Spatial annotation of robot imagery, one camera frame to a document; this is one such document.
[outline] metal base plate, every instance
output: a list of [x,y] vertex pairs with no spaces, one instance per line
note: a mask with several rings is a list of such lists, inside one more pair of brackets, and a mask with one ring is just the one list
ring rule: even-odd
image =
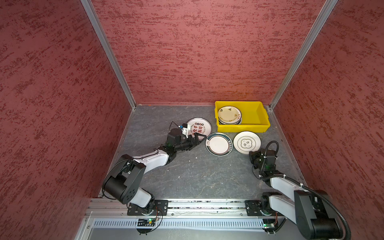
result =
[[245,207],[247,210],[247,216],[263,216],[260,212],[260,201],[246,200]]
[[[167,211],[168,211],[168,200],[155,200],[155,207],[157,207],[158,209],[161,209],[163,216],[166,216]],[[160,211],[159,211],[159,213],[157,213],[156,208],[154,208],[154,210],[149,215],[144,215],[143,212],[144,212],[143,208],[137,206],[136,204],[130,203],[129,207],[128,207],[127,215],[128,216],[141,216],[141,217],[156,216],[156,215],[161,216]]]
[[[262,214],[262,212],[260,211],[260,201],[259,200],[246,200],[245,206],[246,206],[246,210],[247,210],[247,216],[268,217],[267,215]],[[275,215],[275,211],[273,211],[270,216],[274,216],[274,215]],[[279,217],[283,216],[279,212],[277,212],[277,215]]]

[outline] ventilation grille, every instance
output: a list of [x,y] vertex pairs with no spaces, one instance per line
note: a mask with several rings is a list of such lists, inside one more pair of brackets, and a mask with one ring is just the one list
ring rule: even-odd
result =
[[[96,218],[94,228],[136,228],[138,219]],[[206,219],[206,218],[164,218],[159,228],[189,228],[189,229],[249,229],[261,230],[262,219]]]

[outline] black cable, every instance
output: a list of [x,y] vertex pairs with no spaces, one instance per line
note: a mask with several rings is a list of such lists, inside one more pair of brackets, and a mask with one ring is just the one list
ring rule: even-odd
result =
[[159,212],[159,210],[161,212],[161,221],[160,221],[160,223],[154,229],[152,229],[148,233],[153,232],[154,230],[156,230],[156,228],[158,228],[160,226],[160,224],[162,223],[162,221],[163,221],[163,211],[161,210],[161,208],[158,208],[158,207],[156,207],[156,209],[157,209],[157,212]]
[[172,121],[169,125],[169,129],[168,129],[168,132],[170,131],[170,127],[172,126],[172,123],[174,123],[177,127],[179,127],[174,121]]
[[274,177],[281,177],[281,178],[285,178],[291,182],[293,182],[294,184],[296,185],[299,185],[301,188],[309,191],[310,193],[313,193],[314,195],[316,195],[318,198],[320,198],[323,202],[325,202],[326,204],[328,204],[335,212],[336,214],[339,216],[341,222],[343,223],[344,225],[344,228],[345,228],[345,235],[344,235],[344,238],[343,240],[350,240],[351,239],[351,229],[349,228],[349,225],[347,223],[347,220],[345,220],[344,216],[341,214],[341,212],[335,207],[335,205],[333,205],[328,199],[326,199],[324,196],[322,196],[321,194],[319,194],[318,192],[316,192],[315,190],[299,183],[298,181],[294,180],[293,178],[290,178],[290,177],[287,177],[283,174],[275,174],[275,175],[271,175],[271,176],[268,176],[268,177],[261,177],[262,180],[268,180],[268,179],[271,179],[271,178],[274,178]]
[[[158,149],[156,149],[156,148],[154,148],[153,149],[154,151],[156,151],[154,154],[151,154],[151,155],[148,155],[148,156],[145,156],[145,157],[150,157],[150,156],[153,156],[153,155],[156,155],[156,154],[158,154],[159,153],[159,150]],[[122,163],[122,162],[124,162],[124,161],[127,161],[127,162],[129,162],[127,165],[125,165],[123,168],[121,168],[121,170],[120,170],[120,172],[119,173],[121,173],[124,169],[126,169],[131,163],[132,163],[132,160],[134,160],[134,159],[143,159],[143,158],[145,158],[145,157],[141,157],[141,158],[130,158],[130,159],[125,159],[125,160],[122,160],[122,161],[120,161],[120,162],[118,162],[118,163],[116,163],[109,171],[108,171],[108,173],[107,173],[107,175],[119,164],[119,163]],[[101,194],[102,194],[102,197],[106,197],[106,198],[108,198],[108,199],[111,199],[111,200],[116,200],[116,198],[110,198],[110,197],[108,197],[107,195],[105,195],[105,189],[102,187],[101,188]]]
[[285,221],[287,220],[287,218],[284,218],[283,221],[279,224],[279,226],[272,232],[268,231],[269,233],[276,233],[278,230],[280,230],[280,228],[283,226],[283,224],[285,223]]
[[279,151],[279,143],[277,141],[270,141],[266,147],[265,147],[265,151],[264,151],[264,161],[263,161],[263,164],[262,164],[262,167],[260,168],[260,173],[263,173],[264,172],[264,166],[265,166],[265,158],[266,158],[266,152],[269,148],[269,146],[272,144],[272,143],[276,143],[276,155],[277,155],[277,152]]
[[272,144],[272,143],[276,143],[276,154],[277,152],[279,151],[279,143],[277,141],[270,141],[266,147],[265,147],[265,152],[264,152],[264,156],[266,156],[266,151],[268,150],[269,146]]
[[261,178],[258,178],[258,177],[256,176],[255,172],[253,171],[253,167],[254,167],[254,166],[255,166],[255,165],[252,165],[252,169],[251,169],[251,171],[252,171],[253,175],[254,175],[257,179],[261,180]]

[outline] gray floor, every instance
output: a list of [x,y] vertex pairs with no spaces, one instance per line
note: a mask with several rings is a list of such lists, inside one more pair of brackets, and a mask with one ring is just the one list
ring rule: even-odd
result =
[[[171,121],[180,125],[202,117],[210,122],[212,132],[216,132],[214,109],[213,106],[138,106],[119,155],[139,156],[153,152],[165,143]],[[236,134],[227,135],[233,139]],[[262,148],[271,140],[281,142],[274,125],[267,132],[257,134],[262,140]],[[303,181],[297,163],[288,157],[282,144],[276,165],[280,172]],[[189,152],[177,154],[170,164],[146,173],[140,186],[156,198],[258,199],[263,192],[271,191],[254,177],[247,155],[233,148],[227,156],[217,157],[207,151],[204,143]]]

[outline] ceramic plate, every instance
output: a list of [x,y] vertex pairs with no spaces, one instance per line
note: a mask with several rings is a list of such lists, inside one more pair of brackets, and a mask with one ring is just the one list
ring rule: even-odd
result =
[[214,132],[209,135],[205,145],[208,151],[215,156],[225,156],[232,151],[231,139],[221,132]]
[[191,125],[191,129],[188,131],[188,135],[192,133],[200,133],[206,136],[209,136],[212,131],[211,124],[205,120],[204,118],[193,118],[187,122],[188,125]]
[[241,119],[241,112],[233,106],[225,106],[219,109],[218,118],[226,124],[235,124]]
[[238,121],[237,123],[234,123],[234,124],[227,124],[227,123],[223,123],[220,119],[218,120],[219,124],[221,125],[240,125],[241,122],[242,122],[242,118],[240,118],[240,121]]
[[239,153],[248,155],[251,151],[259,150],[262,142],[255,133],[245,131],[236,135],[233,144]]

